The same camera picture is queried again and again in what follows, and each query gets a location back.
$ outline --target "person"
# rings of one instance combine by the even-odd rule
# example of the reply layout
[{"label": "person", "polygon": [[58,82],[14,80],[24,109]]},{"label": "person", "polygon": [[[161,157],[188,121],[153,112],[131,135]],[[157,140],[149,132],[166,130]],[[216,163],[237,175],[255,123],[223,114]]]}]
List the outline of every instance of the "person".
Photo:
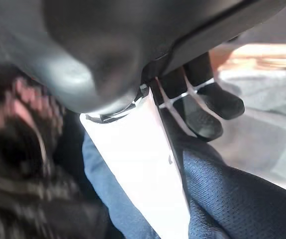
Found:
[{"label": "person", "polygon": [[[187,182],[190,239],[286,239],[285,189],[229,167],[209,144],[183,133],[170,114],[163,112],[163,119]],[[127,239],[158,239],[87,134],[83,156],[86,175],[114,225]]]},{"label": "person", "polygon": [[[63,114],[27,79],[0,89],[0,238],[114,239],[117,233],[106,233],[110,216],[127,239],[158,239],[87,134],[87,187],[93,185],[108,211],[86,200],[74,178],[52,160]],[[163,112],[163,118],[184,169],[190,239],[286,239],[286,190],[227,166],[207,143],[185,135],[170,114]]]},{"label": "person", "polygon": [[31,79],[0,87],[0,239],[106,238],[106,207],[52,158],[64,113]]}]

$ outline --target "dark hair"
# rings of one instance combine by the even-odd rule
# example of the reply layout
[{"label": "dark hair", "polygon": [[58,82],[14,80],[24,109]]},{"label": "dark hair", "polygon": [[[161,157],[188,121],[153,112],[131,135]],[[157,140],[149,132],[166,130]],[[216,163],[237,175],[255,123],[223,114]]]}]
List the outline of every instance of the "dark hair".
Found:
[{"label": "dark hair", "polygon": [[21,177],[37,174],[42,166],[38,137],[20,117],[7,118],[0,128],[0,154],[10,170]]}]

